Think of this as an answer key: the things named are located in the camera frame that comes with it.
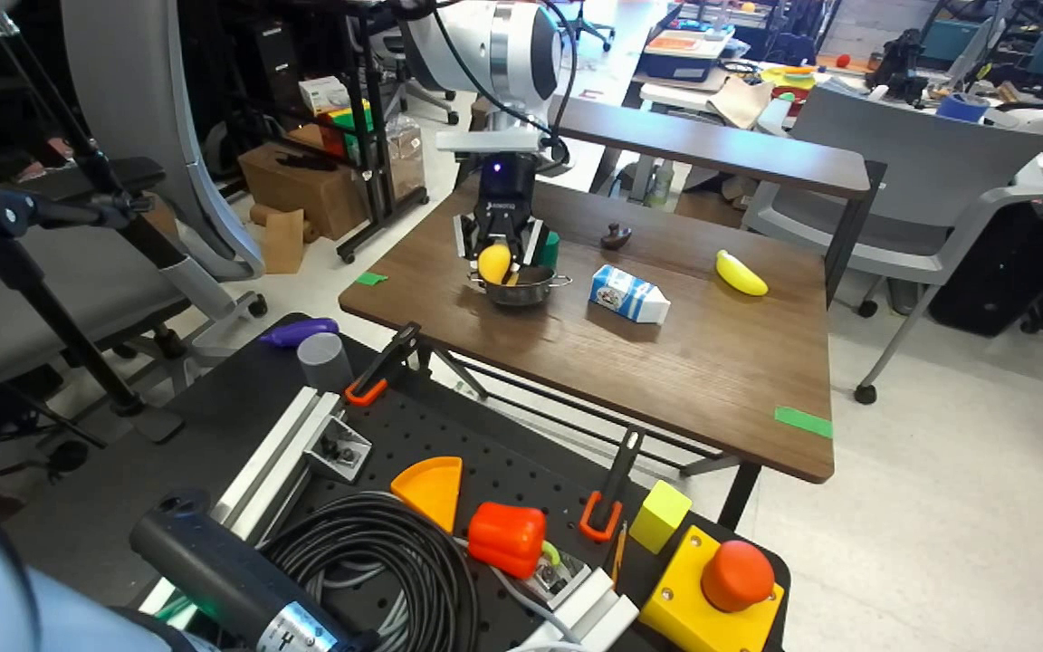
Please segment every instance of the green tape marker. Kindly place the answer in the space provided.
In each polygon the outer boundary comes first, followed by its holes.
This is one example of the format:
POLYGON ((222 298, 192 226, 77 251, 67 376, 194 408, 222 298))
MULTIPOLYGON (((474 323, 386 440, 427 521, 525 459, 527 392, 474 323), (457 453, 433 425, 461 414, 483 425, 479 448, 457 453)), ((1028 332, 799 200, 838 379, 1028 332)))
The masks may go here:
POLYGON ((811 432, 818 437, 833 437, 833 425, 827 415, 816 415, 816 414, 804 414, 804 408, 792 408, 792 405, 778 405, 774 421, 786 425, 786 427, 795 427, 795 432, 811 432))
POLYGON ((363 271, 355 284, 358 284, 358 285, 381 285, 383 275, 376 275, 376 271, 363 271))

